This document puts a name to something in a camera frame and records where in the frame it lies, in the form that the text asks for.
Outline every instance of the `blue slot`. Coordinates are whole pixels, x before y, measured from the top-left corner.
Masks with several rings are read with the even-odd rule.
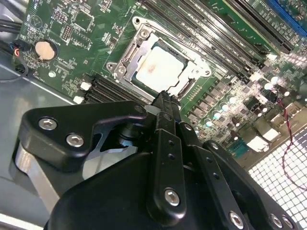
[[[246,143],[242,139],[237,140],[228,148],[228,151],[234,152],[236,154],[235,158],[240,158],[248,150],[249,150],[249,147],[246,145]]]
[[[284,9],[279,5],[277,0],[267,0],[266,2],[268,6],[275,11],[275,13],[284,20],[288,26],[291,27],[298,35],[302,37],[307,37],[307,32],[301,27],[299,23],[297,23]]]

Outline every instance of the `chip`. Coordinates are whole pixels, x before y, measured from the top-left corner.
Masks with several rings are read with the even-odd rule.
[[[170,53],[156,46],[141,65],[136,78],[156,92],[176,86],[184,65]]]
[[[243,90],[243,93],[248,93],[250,91],[250,89],[248,87],[245,87]]]
[[[206,104],[205,102],[201,102],[201,103],[199,104],[199,107],[200,107],[202,110],[204,110],[204,111],[206,111],[206,110],[209,109],[209,105]]]
[[[202,116],[203,115],[203,111],[199,108],[196,108],[193,110],[193,113],[195,113],[197,116]]]
[[[217,97],[217,98],[221,98],[223,96],[223,94],[221,92],[219,92],[217,89],[213,89],[211,91],[211,94],[214,96],[214,97]]]
[[[207,102],[208,104],[212,104],[212,103],[215,103],[216,102],[216,100],[214,99],[214,98],[212,98],[211,96],[209,96],[209,95],[207,95],[206,97],[205,97],[205,102]]]

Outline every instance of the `black cable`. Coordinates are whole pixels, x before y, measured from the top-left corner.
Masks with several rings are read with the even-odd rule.
[[[24,58],[22,56],[16,56],[16,58],[20,61],[20,63],[23,65],[24,67],[24,72],[18,76],[17,78],[13,78],[13,79],[4,79],[4,80],[0,80],[0,83],[9,83],[9,82],[15,82],[18,81],[24,77],[27,76],[27,74],[29,73],[29,68],[27,66],[26,61],[24,60]]]
[[[4,53],[13,55],[13,50],[10,48],[9,44],[0,40],[0,50]]]
[[[5,25],[13,28],[21,28],[22,24],[21,23],[16,23],[4,19],[0,19],[0,25]]]
[[[21,21],[24,20],[24,14],[14,4],[8,0],[0,0],[0,3],[5,6],[12,14],[14,14]]]
[[[19,34],[20,33],[20,28],[13,28],[13,27],[8,27],[4,25],[0,25],[0,31],[1,32],[8,32],[12,34]]]

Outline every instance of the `motherboard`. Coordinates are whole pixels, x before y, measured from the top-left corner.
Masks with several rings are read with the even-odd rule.
[[[19,40],[33,76],[77,104],[160,91],[201,141],[267,151],[305,107],[302,0],[29,0]]]

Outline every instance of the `mounting hole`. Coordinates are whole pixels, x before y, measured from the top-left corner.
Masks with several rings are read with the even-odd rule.
[[[171,141],[171,140],[168,141],[168,144],[171,145],[171,146],[174,146],[174,145],[175,145],[174,142]]]
[[[213,162],[212,159],[209,158],[209,157],[207,157],[206,160],[207,160],[207,162],[209,162],[209,163],[212,163],[212,162]]]
[[[216,178],[216,180],[219,180],[219,179],[220,179],[220,175],[217,174],[217,173],[213,173],[213,176]]]
[[[169,154],[168,155],[168,158],[171,160],[171,161],[174,161],[176,158],[175,158],[175,156],[173,155],[173,154]]]

